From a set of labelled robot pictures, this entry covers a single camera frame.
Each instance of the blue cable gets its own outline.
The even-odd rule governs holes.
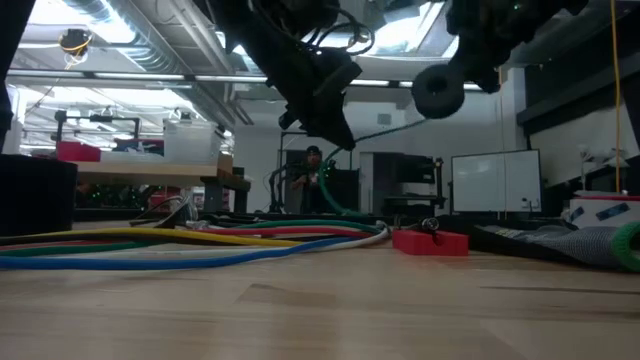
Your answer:
[[[0,256],[0,269],[28,270],[182,270],[212,268],[240,264],[253,260],[278,258],[325,246],[352,241],[351,238],[318,240],[284,249],[262,250],[250,254],[211,259],[187,260],[114,260],[21,258]]]

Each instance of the ceiling duct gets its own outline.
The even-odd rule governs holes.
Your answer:
[[[135,48],[118,49],[141,69],[152,73],[191,73],[173,48],[130,0],[62,0],[79,15],[88,17],[91,31],[109,42],[126,38]],[[202,84],[191,89],[174,89],[191,101],[203,116],[233,128],[235,117]]]

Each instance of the green hose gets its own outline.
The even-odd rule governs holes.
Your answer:
[[[235,227],[235,229],[263,229],[278,226],[343,226],[350,227],[362,231],[366,231],[372,234],[378,234],[379,229],[372,226],[359,224],[351,221],[340,220],[285,220],[285,221],[267,221],[256,224],[242,225]]]
[[[356,144],[361,141],[373,139],[376,137],[380,137],[383,135],[391,134],[391,133],[402,131],[402,130],[407,130],[415,126],[422,125],[425,122],[427,122],[426,119],[416,121],[412,124],[400,126],[394,129],[389,129],[389,130],[381,131],[375,134],[363,136],[361,138],[356,139]],[[327,190],[327,185],[324,179],[324,172],[329,166],[329,160],[331,160],[334,156],[336,156],[336,154],[339,153],[341,150],[342,150],[341,148],[335,149],[331,154],[329,154],[329,156],[324,160],[324,162],[320,166],[320,171],[318,172],[318,185],[320,185],[320,189],[322,190],[322,195],[324,196],[324,198],[327,200],[329,205],[331,205],[333,210],[335,210],[338,214],[347,215],[347,216],[367,216],[366,214],[362,214],[358,211],[353,211],[353,210],[343,208],[340,204],[338,204],[338,202],[333,198],[333,196],[331,196],[331,194],[329,193],[329,190]]]
[[[107,245],[49,246],[49,247],[33,248],[33,249],[16,249],[16,250],[0,251],[0,256],[31,257],[31,256],[46,256],[46,255],[87,254],[92,252],[138,249],[143,247],[149,247],[151,245],[153,244],[129,242],[129,243],[107,244]]]
[[[640,272],[640,222],[622,226],[616,231],[611,242],[613,254],[622,266],[629,271]]]

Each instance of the red box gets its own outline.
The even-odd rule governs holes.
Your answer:
[[[60,161],[100,161],[100,149],[82,143],[61,141],[57,151]]]
[[[397,230],[393,232],[393,247],[409,255],[469,256],[469,236],[446,231],[431,234]]]

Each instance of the wooden desk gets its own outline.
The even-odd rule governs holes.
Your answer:
[[[635,360],[640,279],[356,249],[189,271],[4,271],[0,319],[3,360]]]
[[[234,190],[234,210],[246,212],[251,183],[215,166],[75,162],[78,180],[94,184],[204,186],[205,211],[222,210],[222,189]]]

